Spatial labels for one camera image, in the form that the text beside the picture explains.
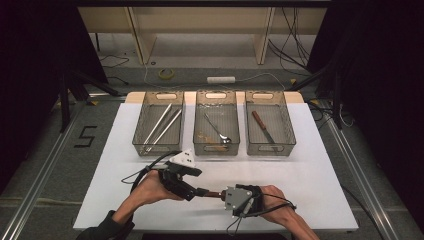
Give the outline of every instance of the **tape mark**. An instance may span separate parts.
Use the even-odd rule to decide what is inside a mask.
[[[94,136],[84,136],[84,132],[87,128],[97,128],[97,126],[84,126],[84,128],[82,129],[79,139],[90,139],[90,142],[86,145],[74,145],[74,148],[86,148],[86,147],[90,147],[91,143],[94,140]]]

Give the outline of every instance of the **white table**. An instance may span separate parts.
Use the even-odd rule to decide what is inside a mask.
[[[120,106],[98,167],[75,222],[75,229],[97,226],[109,210],[128,196],[130,185],[120,180],[156,157],[141,158],[132,145],[141,104]],[[195,157],[199,177],[184,180],[194,187],[221,191],[235,184],[276,185],[298,206],[296,210],[314,230],[352,231],[358,228],[339,185],[328,154],[304,103],[288,104],[297,144],[289,157],[246,154],[244,105],[238,105],[240,147],[236,157]],[[194,104],[185,110],[182,149],[193,148]],[[134,215],[135,230],[155,233],[223,233],[234,222],[219,199],[165,200],[143,206]],[[239,231],[279,232],[283,228],[264,219],[247,218]]]

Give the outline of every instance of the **dark sleeve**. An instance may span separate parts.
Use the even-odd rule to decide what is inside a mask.
[[[126,239],[128,234],[134,228],[134,223],[130,220],[121,226],[112,220],[112,215],[115,211],[109,211],[103,222],[98,227],[90,227],[85,229],[77,240],[123,240]]]

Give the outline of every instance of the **metal frame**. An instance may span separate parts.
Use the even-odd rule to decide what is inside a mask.
[[[38,197],[44,189],[47,180],[51,172],[53,171],[56,162],[60,158],[62,150],[65,147],[65,144],[69,138],[70,133],[73,130],[74,124],[79,116],[79,113],[84,108],[84,102],[79,102],[71,116],[68,127],[63,133],[60,133],[56,143],[54,144],[52,150],[50,151],[49,156],[47,157],[44,165],[42,166],[40,172],[38,173],[34,183],[29,189],[27,195],[21,202],[21,205],[18,207],[13,217],[9,221],[9,224],[6,227],[5,232],[2,235],[2,240],[18,239],[21,231],[23,230],[26,221],[28,220],[32,209],[34,208],[35,203],[37,202]]]
[[[321,103],[323,104],[325,108],[329,107],[327,103],[322,101]],[[338,146],[340,147],[341,152],[343,153],[343,156],[346,160],[347,165],[349,166],[349,169],[353,175],[353,178],[356,184],[358,185],[362,196],[364,197],[364,200],[369,208],[369,211],[371,212],[374,220],[376,221],[380,232],[384,236],[384,239],[386,240],[400,239],[393,227],[393,224],[390,221],[389,216],[386,213],[386,210],[384,209],[382,203],[377,197],[377,194],[375,193],[373,187],[371,186],[367,176],[362,170],[362,167],[359,164],[358,159],[355,156],[355,153],[350,147],[349,142],[346,139],[343,131],[338,129],[338,127],[336,126],[336,123],[332,119],[329,120],[328,124],[334,136],[334,139],[336,140]]]
[[[64,0],[59,5],[78,7],[308,7],[323,8],[332,0]]]

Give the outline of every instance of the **metal spoon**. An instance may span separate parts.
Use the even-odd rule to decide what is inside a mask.
[[[216,133],[218,133],[219,138],[221,138],[221,143],[231,143],[231,138],[226,137],[226,136],[222,135],[222,134],[219,132],[219,130],[218,130],[218,128],[215,126],[215,124],[213,124],[213,123],[211,122],[211,120],[209,119],[209,116],[208,116],[208,114],[207,114],[207,113],[205,113],[205,118],[206,118],[206,120],[208,120],[209,124],[213,127],[213,129],[215,130],[215,132],[216,132]]]

